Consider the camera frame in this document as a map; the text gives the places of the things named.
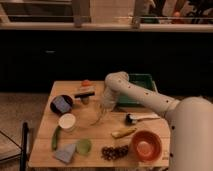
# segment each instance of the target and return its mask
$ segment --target white object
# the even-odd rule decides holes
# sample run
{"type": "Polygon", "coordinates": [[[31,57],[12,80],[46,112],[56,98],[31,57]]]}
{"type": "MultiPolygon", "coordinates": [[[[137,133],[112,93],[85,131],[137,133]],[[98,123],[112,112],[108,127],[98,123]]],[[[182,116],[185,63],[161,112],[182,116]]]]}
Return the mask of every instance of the white object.
{"type": "Polygon", "coordinates": [[[142,6],[142,14],[149,14],[149,8],[150,8],[150,5],[153,7],[153,8],[156,8],[156,5],[155,5],[155,2],[153,0],[143,0],[143,6],[142,6]]]}
{"type": "Polygon", "coordinates": [[[131,84],[122,75],[127,77],[128,74],[118,72],[107,75],[107,91],[103,93],[101,105],[109,107],[112,101],[116,103],[119,93],[139,101],[164,117],[170,125],[169,171],[212,171],[212,103],[199,97],[179,101],[131,84]]]}
{"type": "Polygon", "coordinates": [[[141,119],[158,119],[160,118],[157,114],[152,113],[149,115],[134,115],[134,114],[130,114],[130,118],[132,120],[141,120],[141,119]]]}
{"type": "Polygon", "coordinates": [[[59,126],[66,132],[70,132],[74,129],[76,118],[73,114],[67,113],[59,118],[59,126]]]}

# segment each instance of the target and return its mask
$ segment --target lime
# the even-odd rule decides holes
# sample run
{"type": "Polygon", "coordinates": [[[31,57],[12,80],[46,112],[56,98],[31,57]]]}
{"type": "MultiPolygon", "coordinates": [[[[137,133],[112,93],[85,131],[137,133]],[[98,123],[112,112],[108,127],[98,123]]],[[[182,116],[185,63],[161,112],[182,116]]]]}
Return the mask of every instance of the lime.
{"type": "Polygon", "coordinates": [[[92,147],[92,142],[89,139],[80,139],[76,143],[76,151],[81,155],[87,155],[92,147]]]}

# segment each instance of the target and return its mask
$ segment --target tabletop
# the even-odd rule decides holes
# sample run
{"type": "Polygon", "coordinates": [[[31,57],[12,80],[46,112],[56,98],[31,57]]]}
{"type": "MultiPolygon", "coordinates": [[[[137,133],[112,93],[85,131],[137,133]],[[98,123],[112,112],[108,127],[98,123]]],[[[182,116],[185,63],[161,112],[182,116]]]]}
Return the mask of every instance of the tabletop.
{"type": "Polygon", "coordinates": [[[74,98],[74,93],[81,85],[81,81],[55,81],[44,110],[42,121],[30,155],[30,167],[160,167],[168,166],[170,131],[164,119],[145,120],[138,122],[134,127],[138,130],[150,130],[156,133],[162,141],[162,154],[154,163],[139,162],[130,149],[127,156],[107,161],[101,157],[101,149],[104,146],[129,145],[134,134],[120,139],[111,136],[113,131],[124,128],[124,118],[126,113],[131,112],[138,115],[149,115],[152,111],[143,107],[116,107],[112,112],[108,112],[97,124],[94,123],[100,113],[100,97],[104,91],[103,81],[92,81],[95,87],[95,95],[90,96],[87,105],[82,104],[80,99],[74,98]],[[59,116],[50,109],[50,103],[58,95],[68,95],[73,101],[72,114],[76,117],[76,126],[72,132],[61,131],[59,135],[58,148],[75,143],[79,139],[89,138],[92,148],[88,155],[82,156],[75,153],[71,162],[65,164],[57,160],[51,150],[51,141],[55,128],[58,125],[59,116]]]}

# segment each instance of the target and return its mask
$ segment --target orange bowl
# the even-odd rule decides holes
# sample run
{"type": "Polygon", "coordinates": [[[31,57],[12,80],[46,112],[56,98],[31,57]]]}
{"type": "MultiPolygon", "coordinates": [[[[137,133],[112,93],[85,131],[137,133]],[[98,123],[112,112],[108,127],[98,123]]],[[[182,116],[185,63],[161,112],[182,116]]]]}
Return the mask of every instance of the orange bowl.
{"type": "Polygon", "coordinates": [[[133,151],[141,162],[154,162],[162,153],[160,137],[150,131],[138,131],[131,140],[133,151]]]}

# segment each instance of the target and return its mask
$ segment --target green bin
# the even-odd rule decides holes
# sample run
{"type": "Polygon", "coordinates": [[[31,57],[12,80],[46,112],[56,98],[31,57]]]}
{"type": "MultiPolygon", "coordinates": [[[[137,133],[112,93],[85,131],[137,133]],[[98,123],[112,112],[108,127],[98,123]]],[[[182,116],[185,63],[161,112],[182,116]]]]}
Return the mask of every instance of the green bin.
{"type": "MultiPolygon", "coordinates": [[[[152,80],[151,74],[129,74],[129,81],[138,86],[144,87],[146,89],[156,91],[154,81],[152,80]]],[[[119,107],[138,107],[142,106],[139,102],[129,98],[128,96],[121,94],[118,99],[117,106],[119,107]]]]}

